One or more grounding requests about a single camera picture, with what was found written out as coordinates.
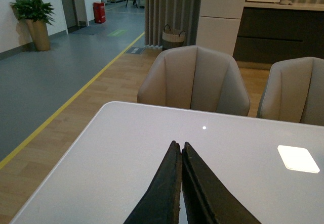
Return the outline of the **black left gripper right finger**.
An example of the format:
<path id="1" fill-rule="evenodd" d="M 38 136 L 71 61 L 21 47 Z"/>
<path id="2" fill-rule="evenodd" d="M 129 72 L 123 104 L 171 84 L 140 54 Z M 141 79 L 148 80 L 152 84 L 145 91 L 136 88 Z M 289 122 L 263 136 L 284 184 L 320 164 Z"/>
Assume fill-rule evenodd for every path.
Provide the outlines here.
<path id="1" fill-rule="evenodd" d="M 182 150 L 182 190 L 188 223 L 260 223 L 188 142 Z"/>

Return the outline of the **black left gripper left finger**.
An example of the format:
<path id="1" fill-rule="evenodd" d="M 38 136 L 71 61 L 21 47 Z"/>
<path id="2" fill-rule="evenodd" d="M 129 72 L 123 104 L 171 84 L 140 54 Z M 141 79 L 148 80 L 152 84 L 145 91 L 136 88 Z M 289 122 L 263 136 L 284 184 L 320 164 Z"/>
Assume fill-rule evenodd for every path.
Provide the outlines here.
<path id="1" fill-rule="evenodd" d="M 172 141 L 147 191 L 125 223 L 178 223 L 181 180 L 180 146 Z"/>

